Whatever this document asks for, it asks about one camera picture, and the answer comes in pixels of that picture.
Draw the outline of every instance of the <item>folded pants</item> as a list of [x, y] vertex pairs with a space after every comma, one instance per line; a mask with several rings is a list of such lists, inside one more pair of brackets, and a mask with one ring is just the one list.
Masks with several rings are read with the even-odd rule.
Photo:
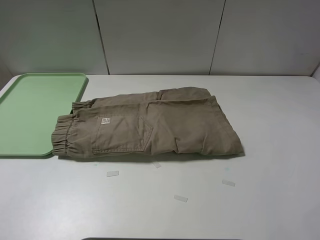
[[[206, 92], [196, 94], [196, 98], [209, 93]], [[149, 94], [139, 95], [139, 101], [141, 97], [143, 100], [159, 98], [159, 94], [151, 94], [151, 97]], [[203, 155], [242, 153], [241, 142], [216, 98], [192, 97], [185, 100], [168, 97], [168, 100], [142, 100], [130, 104], [117, 104], [119, 101], [111, 101], [114, 97], [96, 100], [90, 108], [78, 108], [73, 114], [58, 118], [52, 134], [53, 154], [94, 158], [171, 151]], [[104, 104], [110, 105], [95, 107], [95, 103], [103, 99], [108, 102]]]

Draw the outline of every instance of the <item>white table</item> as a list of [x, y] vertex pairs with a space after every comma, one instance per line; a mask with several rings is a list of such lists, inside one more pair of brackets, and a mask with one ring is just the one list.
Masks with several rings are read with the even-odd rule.
[[[246, 155], [208, 159], [167, 154], [159, 156], [160, 168], [140, 155], [106, 157], [102, 162], [56, 156], [0, 159], [0, 239], [320, 238], [320, 84], [314, 78], [88, 78], [82, 100], [207, 88]], [[119, 176], [107, 178], [107, 171], [119, 171]], [[235, 187], [222, 184], [223, 179]], [[187, 203], [174, 195], [188, 198]]]

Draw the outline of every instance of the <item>khaki pants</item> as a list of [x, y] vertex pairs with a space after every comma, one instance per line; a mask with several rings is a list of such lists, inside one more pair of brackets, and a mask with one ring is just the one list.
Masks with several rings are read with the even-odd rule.
[[[53, 154], [94, 158], [171, 151], [203, 155], [243, 152], [216, 97], [204, 97], [209, 92], [201, 88], [180, 88], [180, 92], [185, 95], [169, 89], [162, 95], [160, 91], [88, 101], [85, 107], [74, 108], [73, 114], [58, 118], [52, 134]], [[142, 102], [133, 103], [129, 96]]]

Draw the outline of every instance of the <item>green tray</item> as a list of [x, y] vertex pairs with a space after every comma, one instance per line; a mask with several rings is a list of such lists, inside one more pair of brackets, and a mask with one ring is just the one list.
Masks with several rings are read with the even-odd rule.
[[27, 73], [0, 97], [0, 156], [45, 156], [58, 116], [71, 111], [88, 79], [83, 73]]

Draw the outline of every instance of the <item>tape piece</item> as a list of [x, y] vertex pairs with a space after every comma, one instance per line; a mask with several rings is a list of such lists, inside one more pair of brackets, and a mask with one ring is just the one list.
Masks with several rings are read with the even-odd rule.
[[156, 169], [161, 167], [161, 164], [158, 161], [153, 161], [152, 163], [153, 163], [153, 165], [155, 166]]
[[225, 179], [222, 180], [222, 184], [229, 185], [231, 187], [235, 187], [236, 186], [236, 184], [234, 182], [228, 181], [228, 180], [225, 180]]
[[113, 177], [113, 176], [118, 176], [118, 175], [119, 175], [119, 171], [107, 171], [106, 172], [107, 177]]
[[174, 199], [181, 201], [181, 202], [184, 202], [184, 203], [186, 203], [188, 201], [188, 198], [186, 198], [184, 196], [178, 196], [178, 195], [174, 195]]

